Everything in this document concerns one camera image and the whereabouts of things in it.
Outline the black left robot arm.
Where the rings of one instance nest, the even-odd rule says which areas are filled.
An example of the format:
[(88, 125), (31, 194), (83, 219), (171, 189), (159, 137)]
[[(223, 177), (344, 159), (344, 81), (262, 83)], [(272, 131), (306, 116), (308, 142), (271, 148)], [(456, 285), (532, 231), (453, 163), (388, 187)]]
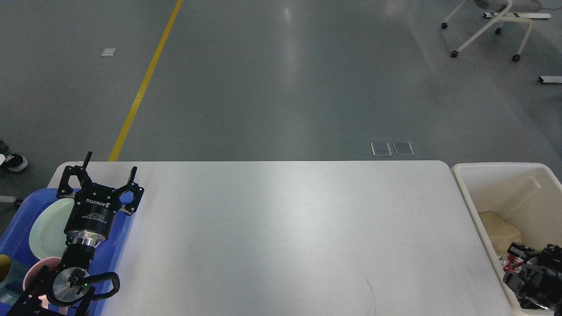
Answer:
[(22, 286), (9, 316), (61, 316), (64, 309), (75, 316), (87, 316), (92, 302), (119, 292), (116, 272), (93, 274), (90, 266), (97, 248), (110, 239), (119, 212), (133, 215), (145, 190), (135, 180), (136, 166), (121, 187), (94, 182), (87, 172), (91, 157), (92, 152), (87, 152), (82, 164), (65, 166), (55, 193), (58, 200), (72, 201), (59, 263), (54, 268), (41, 265), (30, 284)]

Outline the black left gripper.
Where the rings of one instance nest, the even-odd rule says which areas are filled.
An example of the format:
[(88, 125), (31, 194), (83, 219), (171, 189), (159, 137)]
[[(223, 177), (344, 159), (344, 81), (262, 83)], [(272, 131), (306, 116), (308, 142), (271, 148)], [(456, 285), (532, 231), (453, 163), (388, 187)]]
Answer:
[[(94, 185), (87, 173), (87, 166), (93, 152), (87, 152), (82, 165), (65, 166), (59, 181), (56, 198), (73, 198), (74, 205), (64, 234), (72, 244), (100, 244), (109, 239), (116, 213), (121, 211), (133, 215), (139, 207), (144, 188), (135, 182), (138, 168), (133, 166), (128, 182), (117, 189), (103, 185)], [(69, 180), (76, 176), (80, 190), (74, 194)], [(131, 193), (132, 200), (126, 204), (121, 196)]]

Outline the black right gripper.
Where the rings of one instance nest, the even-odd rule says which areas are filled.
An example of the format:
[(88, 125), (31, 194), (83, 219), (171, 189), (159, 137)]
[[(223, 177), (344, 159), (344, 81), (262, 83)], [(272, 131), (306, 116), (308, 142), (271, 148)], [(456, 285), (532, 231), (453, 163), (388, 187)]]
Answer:
[(503, 282), (518, 297), (549, 310), (561, 309), (561, 247), (547, 245), (536, 251), (519, 242), (510, 244), (508, 260), (523, 262), (518, 273), (506, 271)]

